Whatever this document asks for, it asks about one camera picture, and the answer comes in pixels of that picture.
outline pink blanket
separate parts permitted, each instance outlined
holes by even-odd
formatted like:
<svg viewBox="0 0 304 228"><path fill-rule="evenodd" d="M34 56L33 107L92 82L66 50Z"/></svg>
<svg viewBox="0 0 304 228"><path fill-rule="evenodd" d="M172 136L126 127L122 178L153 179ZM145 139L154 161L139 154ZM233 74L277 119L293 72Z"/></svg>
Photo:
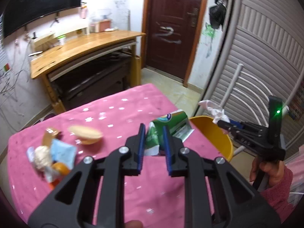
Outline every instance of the pink blanket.
<svg viewBox="0 0 304 228"><path fill-rule="evenodd" d="M108 96L70 110L27 128L9 139L8 172L16 210L27 222L32 211L50 193L48 184L31 167L28 147L41 144L44 131L54 127L63 132L62 140L78 148L76 164L86 155L95 159L107 156L159 116L177 108L152 84L146 84ZM68 132L71 125L87 125L104 133L100 143L79 144ZM221 154L195 129L184 145L202 157L214 159ZM125 220L139 219L145 227L184 226L184 180L168 176L164 157L145 157L138 177L125 178Z"/></svg>

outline metal screw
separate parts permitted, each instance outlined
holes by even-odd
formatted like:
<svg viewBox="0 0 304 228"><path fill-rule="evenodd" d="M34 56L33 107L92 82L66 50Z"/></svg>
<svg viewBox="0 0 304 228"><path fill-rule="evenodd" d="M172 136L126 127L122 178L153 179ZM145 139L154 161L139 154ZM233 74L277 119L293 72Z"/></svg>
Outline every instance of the metal screw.
<svg viewBox="0 0 304 228"><path fill-rule="evenodd" d="M118 149L118 151L121 154L126 154L129 151L129 148L127 146L122 146L121 148Z"/></svg>
<svg viewBox="0 0 304 228"><path fill-rule="evenodd" d="M93 162L93 158L90 157L90 156L86 156L86 157L83 159L83 162L84 162L85 164L90 164L90 163Z"/></svg>
<svg viewBox="0 0 304 228"><path fill-rule="evenodd" d="M224 164L224 163L225 163L225 159L224 159L223 157L217 157L217 158L215 159L215 162L216 162L217 164Z"/></svg>
<svg viewBox="0 0 304 228"><path fill-rule="evenodd" d="M188 154L190 152L190 150L189 150L189 148L187 148L187 147L182 147L181 149L180 149L180 153L181 154Z"/></svg>

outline white tissue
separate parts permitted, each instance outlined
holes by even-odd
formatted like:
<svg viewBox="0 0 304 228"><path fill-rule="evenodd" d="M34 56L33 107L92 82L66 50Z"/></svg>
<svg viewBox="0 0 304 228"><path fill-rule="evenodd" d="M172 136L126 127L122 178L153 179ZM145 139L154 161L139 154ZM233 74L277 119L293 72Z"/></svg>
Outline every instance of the white tissue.
<svg viewBox="0 0 304 228"><path fill-rule="evenodd" d="M213 117L213 123L217 124L219 120L230 122L229 117L225 115L224 109L215 102L211 100L202 100L199 102L199 106L211 113ZM222 129L222 131L224 134L228 134L226 130Z"/></svg>

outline green packaging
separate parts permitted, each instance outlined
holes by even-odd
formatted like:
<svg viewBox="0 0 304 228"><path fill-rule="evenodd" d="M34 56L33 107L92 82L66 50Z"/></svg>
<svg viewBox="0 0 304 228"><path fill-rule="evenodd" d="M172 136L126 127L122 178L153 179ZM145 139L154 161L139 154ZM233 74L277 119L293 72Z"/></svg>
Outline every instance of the green packaging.
<svg viewBox="0 0 304 228"><path fill-rule="evenodd" d="M183 142L194 130L191 128L188 116L183 110L158 117L149 124L145 146L146 156L158 155L159 151L164 150L163 126L168 126L170 134L180 138Z"/></svg>

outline door lock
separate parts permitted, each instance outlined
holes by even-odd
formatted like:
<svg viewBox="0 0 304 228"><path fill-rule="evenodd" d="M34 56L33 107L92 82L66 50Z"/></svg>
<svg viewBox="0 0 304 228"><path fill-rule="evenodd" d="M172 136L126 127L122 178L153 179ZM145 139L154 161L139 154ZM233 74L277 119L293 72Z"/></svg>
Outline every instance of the door lock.
<svg viewBox="0 0 304 228"><path fill-rule="evenodd" d="M193 13L187 12L187 15L191 16L191 27L196 27L197 24L197 17L199 15L199 9L198 8L193 8Z"/></svg>

